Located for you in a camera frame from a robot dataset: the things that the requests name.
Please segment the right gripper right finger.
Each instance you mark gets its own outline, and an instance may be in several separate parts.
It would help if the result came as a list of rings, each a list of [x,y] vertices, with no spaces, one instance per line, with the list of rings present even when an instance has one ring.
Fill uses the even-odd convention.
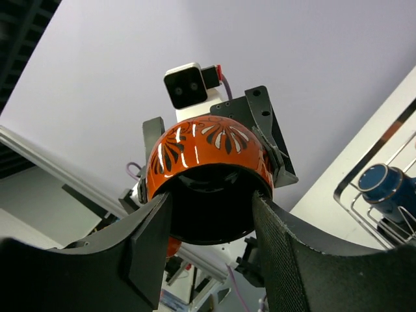
[[[414,311],[415,245],[345,241],[255,192],[253,220],[270,311]]]

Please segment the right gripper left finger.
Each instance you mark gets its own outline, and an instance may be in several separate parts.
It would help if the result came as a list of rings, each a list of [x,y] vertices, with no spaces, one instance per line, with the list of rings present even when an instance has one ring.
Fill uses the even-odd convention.
[[[171,215],[165,193],[63,249],[1,239],[1,310],[156,310]]]

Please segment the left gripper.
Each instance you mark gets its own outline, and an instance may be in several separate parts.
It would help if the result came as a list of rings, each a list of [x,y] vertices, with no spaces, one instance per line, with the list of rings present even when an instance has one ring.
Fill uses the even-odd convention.
[[[160,116],[143,122],[146,164],[119,199],[126,212],[138,210],[174,179],[203,194],[227,192],[245,170],[269,186],[268,160],[275,189],[297,183],[266,86],[246,90],[245,96],[248,107],[243,97],[214,99],[195,116],[181,113],[169,129]]]

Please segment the orange floral bowl cup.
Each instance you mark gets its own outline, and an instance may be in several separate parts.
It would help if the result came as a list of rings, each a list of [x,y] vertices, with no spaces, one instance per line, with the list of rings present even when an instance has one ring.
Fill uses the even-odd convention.
[[[147,199],[172,196],[170,236],[215,245],[255,229],[252,198],[273,197],[272,168],[259,139],[238,121],[198,116],[167,129],[146,168]]]

